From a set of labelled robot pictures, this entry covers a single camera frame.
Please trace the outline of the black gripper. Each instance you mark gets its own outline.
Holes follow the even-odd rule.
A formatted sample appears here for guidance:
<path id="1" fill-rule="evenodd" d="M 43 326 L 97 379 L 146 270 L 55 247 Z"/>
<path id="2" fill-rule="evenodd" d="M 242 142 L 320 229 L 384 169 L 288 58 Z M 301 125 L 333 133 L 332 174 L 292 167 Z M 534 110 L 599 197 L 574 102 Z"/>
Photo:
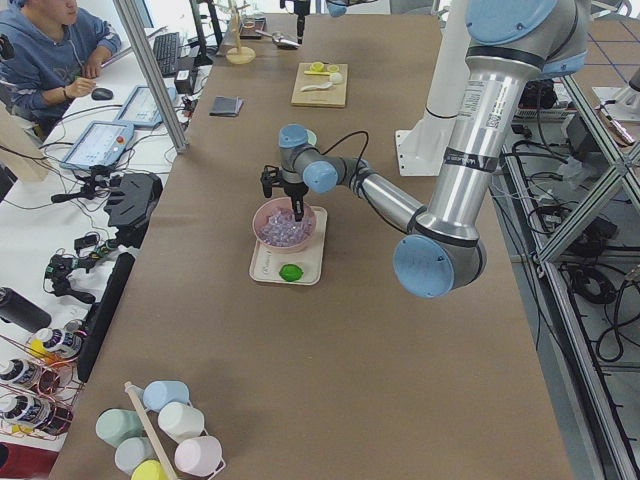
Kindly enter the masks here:
<path id="1" fill-rule="evenodd" d="M 306 17 L 310 14 L 311 1 L 310 0 L 280 0 L 279 6 L 285 10 L 287 3 L 291 3 L 293 7 L 293 14 L 296 16 L 296 39 L 298 44 L 303 43 L 304 30 L 306 25 Z"/>
<path id="2" fill-rule="evenodd" d="M 304 196 L 308 193 L 308 186 L 304 182 L 291 183 L 285 181 L 283 190 L 291 198 L 294 220 L 301 222 L 304 218 Z"/>

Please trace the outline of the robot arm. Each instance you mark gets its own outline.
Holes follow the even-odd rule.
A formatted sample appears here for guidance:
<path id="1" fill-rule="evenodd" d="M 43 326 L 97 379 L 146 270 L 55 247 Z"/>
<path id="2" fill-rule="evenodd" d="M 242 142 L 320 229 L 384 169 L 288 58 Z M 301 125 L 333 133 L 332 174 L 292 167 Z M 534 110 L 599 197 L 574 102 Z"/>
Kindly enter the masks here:
<path id="1" fill-rule="evenodd" d="M 303 126 L 282 127 L 279 178 L 296 216 L 303 216 L 307 191 L 326 193 L 347 186 L 387 223 L 405 232 L 393 266 L 408 292 L 434 298 L 473 282 L 486 261 L 475 221 L 524 87 L 583 66 L 589 18 L 587 1 L 469 3 L 465 63 L 470 77 L 427 205 L 361 158 L 320 153 Z"/>
<path id="2" fill-rule="evenodd" d="M 325 0 L 323 4 L 331 17 L 339 17 L 347 12 L 349 7 L 373 3 L 374 0 Z M 306 17 L 310 14 L 311 1 L 308 0 L 291 0 L 293 5 L 293 14 L 296 16 L 296 40 L 301 45 L 304 37 Z"/>

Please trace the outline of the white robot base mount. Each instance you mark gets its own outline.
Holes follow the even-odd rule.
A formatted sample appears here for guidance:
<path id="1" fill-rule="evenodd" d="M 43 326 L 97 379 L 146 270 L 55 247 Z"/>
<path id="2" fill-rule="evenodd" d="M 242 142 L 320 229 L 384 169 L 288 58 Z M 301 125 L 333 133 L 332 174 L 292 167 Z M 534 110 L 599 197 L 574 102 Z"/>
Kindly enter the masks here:
<path id="1" fill-rule="evenodd" d="M 399 173 L 403 176 L 439 174 L 469 79 L 465 61 L 470 44 L 467 8 L 465 0 L 451 2 L 424 115 L 412 129 L 396 132 Z"/>

